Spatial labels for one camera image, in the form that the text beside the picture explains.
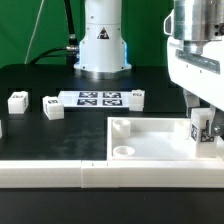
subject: white tray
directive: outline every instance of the white tray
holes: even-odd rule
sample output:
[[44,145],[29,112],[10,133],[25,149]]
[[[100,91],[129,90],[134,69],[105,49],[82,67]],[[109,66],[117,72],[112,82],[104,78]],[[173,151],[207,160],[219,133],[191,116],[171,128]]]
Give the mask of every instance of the white tray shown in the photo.
[[[128,138],[113,136],[112,122],[117,119],[131,122]],[[217,144],[217,156],[214,158],[197,158],[196,149],[188,140],[177,141],[174,136],[174,124],[176,121],[185,120],[188,119],[108,118],[107,160],[223,160],[224,142],[220,138]],[[135,154],[126,157],[114,156],[113,149],[118,146],[131,147],[135,150]]]

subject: black marking on cube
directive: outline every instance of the black marking on cube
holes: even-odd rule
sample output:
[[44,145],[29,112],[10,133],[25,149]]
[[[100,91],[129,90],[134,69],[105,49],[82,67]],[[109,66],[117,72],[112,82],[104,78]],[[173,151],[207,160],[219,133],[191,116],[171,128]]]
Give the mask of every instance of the black marking on cube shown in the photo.
[[142,93],[133,93],[133,96],[135,96],[135,97],[142,97],[143,94]]
[[80,92],[79,97],[80,98],[97,98],[98,92]]
[[23,98],[23,96],[14,95],[12,98]]
[[48,103],[49,104],[55,104],[55,103],[58,103],[58,101],[57,100],[48,100]]
[[192,124],[192,126],[191,126],[191,138],[193,138],[195,141],[197,141],[197,132],[198,132],[198,129]]
[[201,142],[214,142],[215,137],[210,135],[206,129],[201,130]]
[[122,100],[103,100],[103,106],[122,106]]
[[103,98],[121,98],[121,93],[114,93],[114,92],[103,93]]
[[91,100],[91,99],[78,99],[77,105],[79,106],[96,106],[97,100]]

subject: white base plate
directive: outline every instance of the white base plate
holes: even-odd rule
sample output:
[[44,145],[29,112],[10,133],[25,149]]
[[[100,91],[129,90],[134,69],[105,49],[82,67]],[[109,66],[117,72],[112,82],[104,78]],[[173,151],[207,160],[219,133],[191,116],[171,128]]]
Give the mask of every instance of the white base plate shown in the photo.
[[58,98],[64,107],[129,108],[130,92],[61,91]]

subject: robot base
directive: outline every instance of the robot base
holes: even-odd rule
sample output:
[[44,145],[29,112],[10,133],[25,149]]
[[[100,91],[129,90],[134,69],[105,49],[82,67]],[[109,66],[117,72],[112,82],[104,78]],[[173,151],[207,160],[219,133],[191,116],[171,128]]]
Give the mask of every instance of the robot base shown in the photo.
[[117,72],[93,72],[75,69],[75,74],[90,79],[119,79],[131,75],[131,69],[124,69]]

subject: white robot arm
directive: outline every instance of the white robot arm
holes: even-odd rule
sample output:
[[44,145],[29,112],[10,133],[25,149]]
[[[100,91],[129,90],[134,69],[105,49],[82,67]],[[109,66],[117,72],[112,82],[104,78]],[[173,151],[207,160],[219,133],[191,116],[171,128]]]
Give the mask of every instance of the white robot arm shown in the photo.
[[74,65],[76,74],[111,79],[130,71],[121,37],[121,6],[122,0],[85,0],[86,34]]
[[174,0],[164,32],[170,35],[167,54],[171,80],[184,88],[188,109],[199,107],[199,98],[211,104],[209,133],[223,135],[224,1]]

